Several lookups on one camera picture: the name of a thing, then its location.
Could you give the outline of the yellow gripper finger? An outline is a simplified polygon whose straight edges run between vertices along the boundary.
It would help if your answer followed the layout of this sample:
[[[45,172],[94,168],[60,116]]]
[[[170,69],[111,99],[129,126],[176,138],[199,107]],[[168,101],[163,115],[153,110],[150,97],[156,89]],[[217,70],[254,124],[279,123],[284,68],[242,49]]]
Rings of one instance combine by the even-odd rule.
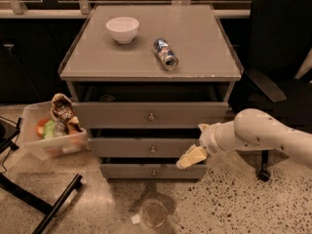
[[[207,152],[201,147],[193,144],[187,151],[178,159],[176,166],[179,169],[186,169],[194,164],[204,161],[207,158]]]

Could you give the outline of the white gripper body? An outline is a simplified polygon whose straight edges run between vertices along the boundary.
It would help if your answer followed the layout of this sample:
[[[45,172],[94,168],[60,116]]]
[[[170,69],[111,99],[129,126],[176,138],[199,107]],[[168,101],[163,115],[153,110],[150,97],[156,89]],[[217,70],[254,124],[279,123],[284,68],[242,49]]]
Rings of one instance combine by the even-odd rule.
[[[199,124],[201,134],[199,137],[200,146],[209,154],[216,155],[217,144],[215,140],[215,129],[217,124]]]

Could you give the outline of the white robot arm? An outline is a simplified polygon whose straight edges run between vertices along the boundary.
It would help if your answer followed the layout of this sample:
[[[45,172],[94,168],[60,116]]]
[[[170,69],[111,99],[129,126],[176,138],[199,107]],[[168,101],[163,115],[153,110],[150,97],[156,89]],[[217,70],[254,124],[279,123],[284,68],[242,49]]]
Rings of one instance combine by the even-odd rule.
[[[199,144],[191,145],[176,166],[186,169],[216,153],[240,150],[278,150],[298,163],[312,167],[312,135],[291,128],[272,115],[254,108],[240,111],[233,121],[199,124]]]

